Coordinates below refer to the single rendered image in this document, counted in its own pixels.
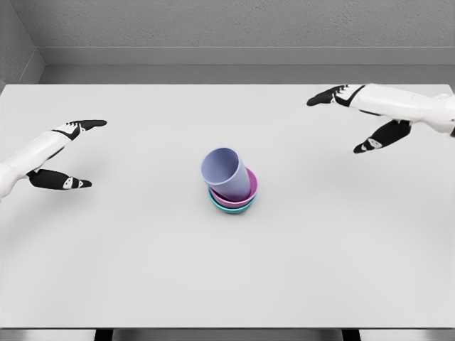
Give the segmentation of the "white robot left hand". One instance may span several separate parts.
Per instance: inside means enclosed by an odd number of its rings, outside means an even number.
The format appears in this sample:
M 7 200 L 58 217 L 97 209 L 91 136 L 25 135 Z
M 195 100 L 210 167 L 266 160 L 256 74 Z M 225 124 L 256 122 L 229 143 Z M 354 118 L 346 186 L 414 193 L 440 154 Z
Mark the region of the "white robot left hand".
M 2 163 L 9 164 L 14 171 L 16 176 L 14 185 L 19 180 L 27 178 L 31 185 L 37 188 L 50 190 L 89 188 L 92 186 L 90 181 L 44 169 L 43 164 L 60 153 L 82 132 L 106 124 L 105 120 L 99 119 L 68 122 L 56 129 L 42 133 Z

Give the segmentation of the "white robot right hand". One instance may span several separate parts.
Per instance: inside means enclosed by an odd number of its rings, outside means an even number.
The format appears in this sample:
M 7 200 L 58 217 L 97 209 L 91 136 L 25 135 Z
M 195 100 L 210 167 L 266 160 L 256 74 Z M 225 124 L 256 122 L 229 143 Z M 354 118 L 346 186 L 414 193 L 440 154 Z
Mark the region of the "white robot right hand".
M 384 116 L 390 121 L 377 129 L 353 152 L 365 153 L 389 146 L 410 134 L 414 123 L 424 123 L 438 132 L 450 132 L 438 98 L 383 85 L 337 85 L 308 99 L 309 107 L 335 103 L 366 114 Z

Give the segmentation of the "pink plastic bowl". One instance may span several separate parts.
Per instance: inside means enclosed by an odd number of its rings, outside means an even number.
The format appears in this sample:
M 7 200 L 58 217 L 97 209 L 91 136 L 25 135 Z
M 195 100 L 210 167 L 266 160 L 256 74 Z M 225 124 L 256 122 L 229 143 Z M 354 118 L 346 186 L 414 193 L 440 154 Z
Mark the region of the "pink plastic bowl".
M 250 180 L 250 194 L 247 199 L 241 201 L 229 201 L 226 197 L 223 197 L 221 194 L 215 192 L 212 188 L 208 188 L 210 196 L 217 205 L 229 210 L 236 210 L 246 207 L 255 199 L 258 189 L 257 177 L 249 168 L 246 168 L 246 170 Z

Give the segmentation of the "lavender plastic cup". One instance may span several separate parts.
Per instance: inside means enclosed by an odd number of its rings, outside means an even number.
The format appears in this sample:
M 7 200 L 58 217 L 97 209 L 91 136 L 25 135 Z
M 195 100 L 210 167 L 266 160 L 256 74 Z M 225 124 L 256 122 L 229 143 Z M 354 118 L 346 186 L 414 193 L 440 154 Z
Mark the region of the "lavender plastic cup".
M 200 165 L 203 181 L 218 194 L 232 201 L 250 195 L 250 178 L 239 154 L 227 147 L 212 150 Z

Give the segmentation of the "teal plastic bowl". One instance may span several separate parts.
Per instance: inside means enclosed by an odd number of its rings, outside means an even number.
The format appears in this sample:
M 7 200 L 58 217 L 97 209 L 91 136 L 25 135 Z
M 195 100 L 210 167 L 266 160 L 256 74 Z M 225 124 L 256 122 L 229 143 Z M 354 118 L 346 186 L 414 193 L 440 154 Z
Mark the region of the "teal plastic bowl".
M 255 201 L 257 194 L 252 195 L 247 200 L 242 202 L 228 202 L 225 199 L 222 199 L 219 194 L 213 191 L 211 188 L 208 188 L 208 193 L 210 196 L 211 202 L 219 210 L 228 213 L 228 214 L 239 214 L 247 210 L 251 204 Z

